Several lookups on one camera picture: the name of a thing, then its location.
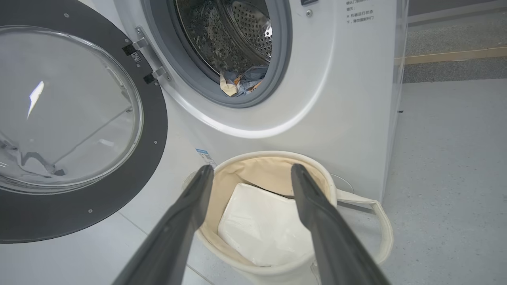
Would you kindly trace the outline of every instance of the basket handle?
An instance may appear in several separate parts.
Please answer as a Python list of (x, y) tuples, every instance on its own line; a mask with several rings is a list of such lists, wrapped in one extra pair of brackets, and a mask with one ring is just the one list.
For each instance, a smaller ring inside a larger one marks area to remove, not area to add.
[(353, 202), (360, 204), (369, 204), (375, 214), (379, 217), (380, 220), (380, 230), (382, 233), (382, 241), (380, 242), (380, 250), (375, 255), (374, 260), (377, 264), (382, 264), (391, 253), (392, 245), (394, 243), (394, 237), (392, 233), (391, 221), (387, 217), (384, 212), (384, 209), (380, 205), (379, 201), (364, 198), (358, 196), (356, 194), (352, 194), (349, 192), (342, 191), (340, 189), (336, 189), (336, 197), (338, 201), (342, 202)]

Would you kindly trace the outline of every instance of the front-load washing machine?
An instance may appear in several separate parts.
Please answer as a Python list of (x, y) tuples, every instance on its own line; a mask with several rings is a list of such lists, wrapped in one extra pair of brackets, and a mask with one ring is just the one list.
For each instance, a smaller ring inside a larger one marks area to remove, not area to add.
[[(346, 191), (382, 200), (398, 115), (407, 1), (115, 0), (148, 40), (186, 135), (213, 165), (243, 153), (309, 156)], [(248, 94), (223, 72), (267, 66)]]
[(0, 10), (1, 242), (124, 206), (161, 167), (167, 110), (206, 163), (301, 153), (382, 199), (406, 0), (82, 2)]

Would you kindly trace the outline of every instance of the open door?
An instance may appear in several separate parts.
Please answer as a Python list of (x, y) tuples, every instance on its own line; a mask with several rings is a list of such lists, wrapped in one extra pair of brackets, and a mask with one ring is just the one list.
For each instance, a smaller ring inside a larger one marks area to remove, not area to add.
[(132, 45), (77, 0), (3, 3), (0, 242), (89, 227), (148, 182), (167, 111), (156, 73), (141, 52), (126, 52)]

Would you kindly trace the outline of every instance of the white cloth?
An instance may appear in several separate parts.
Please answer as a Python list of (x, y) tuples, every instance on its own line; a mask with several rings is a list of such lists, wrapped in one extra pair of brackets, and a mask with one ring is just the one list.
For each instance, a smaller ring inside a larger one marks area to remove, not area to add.
[(222, 89), (222, 91), (229, 97), (238, 93), (238, 88), (236, 85), (227, 83), (223, 73), (220, 73), (220, 89)]
[(257, 266), (283, 265), (313, 253), (296, 202), (244, 183), (232, 193), (218, 236)]

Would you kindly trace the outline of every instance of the canvas laundry basket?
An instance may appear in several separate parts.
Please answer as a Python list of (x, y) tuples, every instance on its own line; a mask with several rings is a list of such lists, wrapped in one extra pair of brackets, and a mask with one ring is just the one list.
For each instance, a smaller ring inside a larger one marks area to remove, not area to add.
[(331, 175), (321, 164), (304, 155), (282, 151), (243, 154), (215, 168), (206, 219), (196, 232), (202, 243), (254, 284), (319, 284), (314, 252), (281, 266), (259, 267), (217, 235), (220, 219), (238, 183), (256, 185), (282, 195), (294, 195), (291, 167), (295, 163), (306, 167), (332, 205), (336, 206), (337, 201), (343, 201), (369, 204), (372, 207), (379, 217), (382, 232), (380, 250), (374, 260), (377, 264), (386, 260), (392, 249), (393, 235), (391, 223), (380, 203), (336, 189)]

